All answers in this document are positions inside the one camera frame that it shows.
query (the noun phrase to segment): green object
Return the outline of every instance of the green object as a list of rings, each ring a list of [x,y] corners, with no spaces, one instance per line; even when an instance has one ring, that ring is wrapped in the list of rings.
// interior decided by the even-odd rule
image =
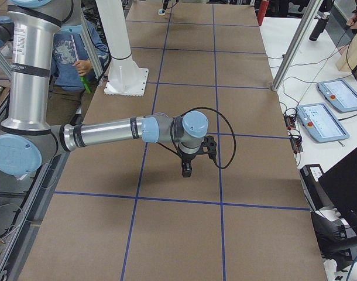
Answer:
[[[85,76],[80,77],[81,82],[84,84],[85,90],[88,94],[91,94],[90,83],[87,81]]]

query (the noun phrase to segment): white table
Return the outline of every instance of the white table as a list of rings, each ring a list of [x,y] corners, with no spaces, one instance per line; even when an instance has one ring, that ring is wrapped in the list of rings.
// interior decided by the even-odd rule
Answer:
[[[269,57],[278,58],[282,57],[282,55],[286,53],[286,50],[293,38],[299,22],[299,19],[290,18],[264,19],[260,31],[262,33],[266,53]],[[315,24],[316,21],[312,23],[308,33],[305,35],[305,39],[303,40],[292,62],[292,65],[318,62],[322,59],[328,58],[335,50],[335,44],[332,42],[326,31],[324,31],[315,42],[308,39],[311,31],[314,29]],[[317,85],[315,83],[304,83],[295,78],[288,77],[293,76],[304,81],[315,82],[346,77],[351,73],[340,72],[336,68],[335,63],[339,57],[340,54],[336,53],[330,59],[328,59],[327,62],[324,60],[318,64],[290,67],[284,82],[285,93],[295,98],[297,101],[301,100],[300,105],[326,102],[324,97],[317,90]],[[279,66],[281,62],[282,59],[269,59],[273,77],[276,75],[278,70],[278,67],[276,66]],[[346,81],[357,91],[357,82],[353,76],[347,77]],[[278,95],[280,101],[286,104],[288,108],[297,106],[297,103],[294,100],[284,95],[283,86],[279,88]],[[342,114],[337,112],[332,106],[329,105],[329,107],[332,109],[332,112],[337,118],[344,118],[357,113],[357,111],[355,111]],[[326,172],[350,151],[357,147],[357,116],[342,121],[341,124],[343,124],[345,129],[350,134],[349,139],[341,141],[341,143],[343,143],[345,146],[342,146],[339,142],[318,143],[310,137],[305,128],[302,126],[299,127],[303,137],[303,152],[300,155],[301,160],[298,168],[301,168],[304,165],[318,163],[321,165],[323,171]],[[338,272],[336,273],[336,276],[342,274],[345,275],[345,280],[346,273]],[[328,280],[332,281],[333,277],[328,276]],[[350,277],[350,281],[353,280],[357,280],[357,263],[355,264]]]

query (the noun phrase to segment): grid of blue lines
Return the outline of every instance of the grid of blue lines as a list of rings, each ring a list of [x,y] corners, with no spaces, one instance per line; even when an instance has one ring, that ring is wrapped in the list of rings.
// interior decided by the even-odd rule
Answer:
[[[158,92],[158,89],[159,89],[159,85],[163,85],[163,84],[168,84],[168,85],[191,85],[191,84],[161,83],[160,82],[160,75],[161,75],[161,72],[162,72],[165,51],[166,50],[179,50],[179,49],[168,49],[168,48],[166,48],[167,36],[168,36],[168,31],[169,31],[169,27],[170,27],[171,23],[173,23],[173,22],[171,22],[171,14],[170,14],[169,21],[167,22],[166,37],[165,37],[164,48],[163,49],[160,49],[160,48],[147,48],[147,47],[146,48],[145,47],[133,47],[134,49],[160,49],[160,50],[163,50],[162,59],[160,61],[160,68],[159,68],[159,74],[158,74],[157,82],[156,83],[152,83],[152,82],[148,83],[148,84],[156,84],[155,96],[154,96],[153,107],[152,107],[152,114],[155,111],[155,104],[156,104],[157,92]],[[213,33],[214,33],[214,50],[213,51],[212,50],[207,50],[207,51],[182,50],[182,51],[214,52],[215,86],[211,86],[211,85],[193,85],[193,86],[215,87],[216,109],[217,110],[218,110],[218,88],[223,87],[223,88],[267,89],[266,87],[218,86],[217,85],[216,53],[249,53],[249,54],[264,54],[264,53],[217,51],[216,50],[216,44],[215,44],[215,25],[216,24],[215,24],[215,15],[214,15],[214,5],[212,5],[212,24],[206,24],[206,23],[179,23],[179,24],[211,25],[213,27]],[[244,25],[218,25],[218,26],[244,26]],[[229,136],[230,134],[229,133],[220,133],[220,130],[219,130],[219,116],[217,116],[217,132],[216,133],[211,133],[211,134],[217,135],[218,152],[219,152],[219,165],[221,166],[221,141],[220,141],[220,136],[221,135],[228,135]],[[281,136],[258,136],[258,135],[243,135],[243,134],[236,134],[236,136],[247,136],[247,137],[252,137],[252,138],[289,139],[288,137],[281,137]],[[284,207],[284,206],[272,206],[272,205],[251,205],[251,204],[225,203],[225,202],[223,202],[223,196],[222,196],[222,172],[221,172],[221,169],[219,169],[219,195],[220,195],[219,202],[197,201],[197,200],[179,200],[179,199],[169,199],[169,198],[140,197],[139,196],[139,191],[140,191],[141,182],[142,182],[142,175],[143,175],[143,170],[144,170],[144,166],[145,166],[145,159],[146,159],[147,150],[148,150],[148,144],[145,144],[145,151],[144,151],[144,154],[143,154],[142,165],[141,165],[141,168],[140,168],[140,175],[139,175],[139,181],[138,181],[138,187],[137,187],[137,191],[136,191],[136,196],[122,196],[122,195],[116,195],[116,194],[79,193],[79,192],[70,192],[70,191],[56,191],[55,192],[56,194],[67,194],[67,195],[76,195],[76,196],[112,197],[112,198],[124,198],[124,199],[134,200],[132,219],[131,219],[131,224],[130,224],[130,227],[129,227],[128,241],[127,241],[127,244],[126,244],[125,256],[124,256],[124,261],[123,261],[123,267],[122,267],[122,273],[121,273],[120,281],[123,281],[124,280],[124,276],[125,276],[125,269],[126,269],[126,264],[127,264],[127,261],[128,261],[129,246],[130,246],[130,243],[131,243],[133,225],[134,225],[134,221],[135,221],[135,215],[136,215],[136,210],[137,210],[137,206],[138,206],[138,201],[139,200],[218,205],[220,207],[220,218],[219,219],[221,220],[223,281],[226,281],[224,211],[223,211],[223,207],[224,206],[268,208],[268,209],[279,209],[279,210],[299,210],[299,211],[308,211],[309,210],[308,208],[301,208],[301,207]]]

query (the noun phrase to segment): tablet screen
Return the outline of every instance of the tablet screen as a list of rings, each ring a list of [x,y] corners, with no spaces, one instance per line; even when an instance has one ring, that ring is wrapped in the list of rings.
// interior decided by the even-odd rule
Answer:
[[[336,99],[344,108],[357,107],[357,97],[349,87],[342,81],[333,81],[324,84],[331,94],[336,96]]]
[[[333,138],[343,136],[345,133],[337,125],[336,120],[323,105],[311,105],[303,107],[302,110],[314,124],[316,130],[322,138]]]

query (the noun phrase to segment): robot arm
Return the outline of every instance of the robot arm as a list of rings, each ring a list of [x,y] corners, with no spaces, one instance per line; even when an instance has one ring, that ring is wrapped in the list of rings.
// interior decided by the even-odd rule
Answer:
[[[158,10],[158,12],[157,12],[158,15],[164,16],[166,14],[167,9],[171,9],[173,6],[175,6],[179,2],[179,0],[176,0],[176,3],[172,4],[172,6],[168,8],[169,1],[171,1],[171,0],[163,0],[163,7],[162,7],[162,9]]]
[[[10,0],[8,4],[15,30],[9,115],[1,123],[0,170],[21,176],[65,151],[137,138],[173,142],[184,177],[190,176],[190,162],[196,155],[208,154],[215,160],[216,143],[205,137],[208,121],[198,111],[175,118],[155,114],[92,125],[47,124],[53,36],[60,29],[80,32],[80,0]]]
[[[0,16],[0,48],[13,38],[13,22],[7,16]]]

